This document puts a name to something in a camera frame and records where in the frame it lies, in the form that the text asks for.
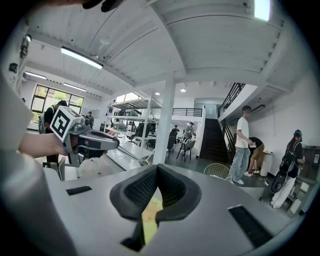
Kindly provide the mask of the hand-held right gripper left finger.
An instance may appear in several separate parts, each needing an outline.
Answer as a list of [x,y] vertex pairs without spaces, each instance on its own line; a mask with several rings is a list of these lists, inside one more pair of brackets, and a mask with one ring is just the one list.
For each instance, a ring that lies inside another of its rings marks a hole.
[[133,221],[133,234],[125,238],[121,244],[139,252],[145,243],[143,229],[143,211],[146,209],[157,190],[157,165],[116,184],[110,191],[112,205],[122,218]]

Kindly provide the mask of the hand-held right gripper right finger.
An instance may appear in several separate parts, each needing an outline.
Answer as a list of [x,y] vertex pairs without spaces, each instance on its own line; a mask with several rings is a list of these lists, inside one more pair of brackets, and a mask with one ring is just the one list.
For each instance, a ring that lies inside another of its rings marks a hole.
[[162,210],[155,215],[157,225],[185,219],[202,197],[196,182],[163,164],[157,166],[156,185],[162,197]]

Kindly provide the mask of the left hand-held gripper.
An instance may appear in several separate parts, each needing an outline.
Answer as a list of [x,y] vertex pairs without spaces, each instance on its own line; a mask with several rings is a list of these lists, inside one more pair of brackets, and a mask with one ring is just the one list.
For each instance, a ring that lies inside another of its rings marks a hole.
[[67,106],[59,106],[50,128],[62,142],[69,164],[76,168],[84,160],[117,149],[120,145],[116,137],[91,129],[88,119]]

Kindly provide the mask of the person's left forearm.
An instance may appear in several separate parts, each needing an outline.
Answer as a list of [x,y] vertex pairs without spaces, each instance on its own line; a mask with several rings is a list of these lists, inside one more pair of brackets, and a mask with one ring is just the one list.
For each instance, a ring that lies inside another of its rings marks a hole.
[[19,144],[18,150],[33,158],[41,158],[52,155],[66,156],[63,143],[54,133],[35,134],[26,132]]

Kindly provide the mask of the black-framed window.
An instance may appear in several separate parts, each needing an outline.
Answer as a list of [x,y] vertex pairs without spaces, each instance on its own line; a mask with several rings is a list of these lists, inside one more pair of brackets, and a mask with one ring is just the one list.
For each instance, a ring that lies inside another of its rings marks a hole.
[[41,86],[39,84],[35,87],[30,109],[35,113],[41,114],[50,106],[53,106],[60,101],[66,101],[68,107],[72,108],[78,114],[81,113],[84,102],[83,97]]

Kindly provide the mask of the long ceiling light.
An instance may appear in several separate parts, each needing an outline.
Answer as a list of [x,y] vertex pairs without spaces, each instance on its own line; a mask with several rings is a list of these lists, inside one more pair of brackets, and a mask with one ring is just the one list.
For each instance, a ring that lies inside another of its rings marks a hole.
[[86,64],[88,64],[88,65],[90,65],[92,67],[95,67],[95,68],[97,68],[99,70],[101,70],[103,68],[103,65],[100,64],[99,62],[97,62],[97,61],[95,61],[95,60],[93,60],[93,59],[91,59],[91,58],[89,58],[89,57],[87,57],[87,56],[85,56],[83,54],[80,54],[80,53],[78,53],[78,52],[76,52],[76,51],[74,51],[74,50],[72,50],[70,48],[67,48],[65,46],[62,46],[60,48],[60,51],[64,55],[67,55],[69,57],[77,59],[77,60],[79,60],[79,61],[81,61],[83,63],[86,63]]
[[83,89],[81,87],[77,87],[77,86],[74,86],[74,85],[71,85],[69,83],[63,83],[64,86],[66,87],[69,87],[69,88],[72,88],[72,89],[75,89],[75,90],[78,90],[78,91],[81,91],[81,92],[86,92],[87,90],[86,89]]
[[28,76],[31,76],[31,77],[47,80],[47,77],[44,76],[44,75],[32,73],[32,72],[29,72],[29,71],[25,71],[24,73],[27,74]]

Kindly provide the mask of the person's white printed shirt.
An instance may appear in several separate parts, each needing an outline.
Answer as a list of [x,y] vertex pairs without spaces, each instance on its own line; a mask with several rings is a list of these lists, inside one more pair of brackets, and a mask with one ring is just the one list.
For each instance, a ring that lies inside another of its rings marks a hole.
[[57,140],[27,132],[32,113],[21,98],[21,78],[28,28],[20,21],[0,49],[0,228],[12,254],[76,256],[37,162],[36,142]]

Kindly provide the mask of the grey chair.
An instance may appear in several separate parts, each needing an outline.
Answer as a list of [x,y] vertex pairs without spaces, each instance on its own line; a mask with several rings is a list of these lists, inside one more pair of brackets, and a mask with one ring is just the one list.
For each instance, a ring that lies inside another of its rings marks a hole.
[[183,160],[184,162],[186,161],[186,156],[187,156],[187,152],[189,152],[189,159],[191,160],[191,151],[193,149],[193,147],[195,146],[196,141],[192,140],[190,138],[186,138],[179,149],[178,155],[177,155],[177,159],[179,157],[179,155],[183,156]]

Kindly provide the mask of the dark staircase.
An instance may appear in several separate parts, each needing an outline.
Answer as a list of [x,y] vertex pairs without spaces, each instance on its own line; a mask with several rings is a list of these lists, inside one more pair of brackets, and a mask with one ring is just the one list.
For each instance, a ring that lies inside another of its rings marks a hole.
[[230,160],[223,132],[217,119],[205,119],[199,158],[225,164]]

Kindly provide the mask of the white metal shelving rack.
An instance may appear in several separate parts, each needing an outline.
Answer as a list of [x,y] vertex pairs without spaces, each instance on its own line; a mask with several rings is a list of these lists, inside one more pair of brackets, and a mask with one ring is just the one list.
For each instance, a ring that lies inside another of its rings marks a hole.
[[104,132],[118,139],[119,146],[109,150],[107,156],[124,170],[151,163],[155,146],[149,142],[156,142],[159,123],[153,111],[161,107],[152,97],[114,102],[108,107]]

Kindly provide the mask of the white pillar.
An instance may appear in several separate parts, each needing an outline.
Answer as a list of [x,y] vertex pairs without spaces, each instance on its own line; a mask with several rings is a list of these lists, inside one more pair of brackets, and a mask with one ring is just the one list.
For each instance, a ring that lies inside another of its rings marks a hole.
[[153,165],[164,164],[167,152],[167,145],[172,121],[173,106],[175,100],[176,82],[174,74],[171,73],[165,80],[162,109],[156,136],[156,143],[153,155]]

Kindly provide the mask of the black balcony railing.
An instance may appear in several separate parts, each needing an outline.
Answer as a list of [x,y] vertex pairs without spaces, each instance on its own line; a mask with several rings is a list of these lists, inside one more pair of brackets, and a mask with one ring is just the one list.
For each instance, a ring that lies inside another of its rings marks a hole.
[[[162,112],[161,108],[152,108],[150,114],[152,116],[160,115]],[[202,117],[202,108],[177,108],[174,107],[171,111],[172,116],[184,116],[184,117]]]

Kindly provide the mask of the black stair railing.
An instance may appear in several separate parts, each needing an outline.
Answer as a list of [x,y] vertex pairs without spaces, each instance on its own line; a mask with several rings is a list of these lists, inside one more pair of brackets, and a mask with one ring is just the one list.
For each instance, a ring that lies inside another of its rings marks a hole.
[[220,117],[231,105],[231,103],[237,98],[240,92],[245,87],[245,83],[234,82],[229,93],[227,94],[226,98],[224,99],[223,103],[218,106],[218,113],[217,116]]

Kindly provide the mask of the brown cabinet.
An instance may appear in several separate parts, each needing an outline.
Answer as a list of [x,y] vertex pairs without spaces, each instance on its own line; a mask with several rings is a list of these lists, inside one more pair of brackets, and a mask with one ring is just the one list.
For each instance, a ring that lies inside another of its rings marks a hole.
[[288,196],[287,212],[290,216],[307,213],[320,189],[320,146],[305,146],[302,152],[304,166]]

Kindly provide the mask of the wide ceiling light panel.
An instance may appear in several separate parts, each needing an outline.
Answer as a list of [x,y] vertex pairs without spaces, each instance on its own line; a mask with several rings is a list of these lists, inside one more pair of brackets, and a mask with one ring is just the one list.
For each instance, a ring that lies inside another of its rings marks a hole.
[[270,18],[271,0],[254,0],[254,17],[263,21]]

